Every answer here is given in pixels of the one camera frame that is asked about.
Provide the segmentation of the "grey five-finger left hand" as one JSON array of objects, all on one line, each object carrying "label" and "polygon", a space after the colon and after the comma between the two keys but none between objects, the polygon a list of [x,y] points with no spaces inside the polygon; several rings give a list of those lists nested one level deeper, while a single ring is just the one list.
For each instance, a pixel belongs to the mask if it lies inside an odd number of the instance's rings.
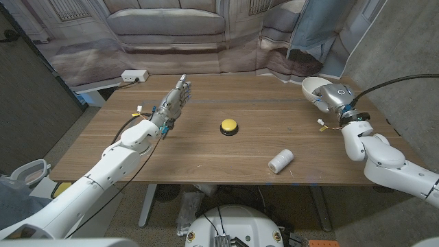
[{"label": "grey five-finger left hand", "polygon": [[158,105],[150,121],[158,128],[166,127],[172,130],[175,121],[181,115],[182,108],[191,97],[191,83],[187,81],[187,75],[183,74],[176,86],[172,89]]}]

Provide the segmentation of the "grey five-finger right hand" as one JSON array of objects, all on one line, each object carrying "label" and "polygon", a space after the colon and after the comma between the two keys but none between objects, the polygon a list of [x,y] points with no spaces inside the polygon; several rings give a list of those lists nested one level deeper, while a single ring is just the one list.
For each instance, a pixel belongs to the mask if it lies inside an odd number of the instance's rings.
[{"label": "grey five-finger right hand", "polygon": [[324,113],[337,113],[355,98],[352,89],[344,84],[326,84],[314,89],[312,93],[316,96],[313,104]]}]

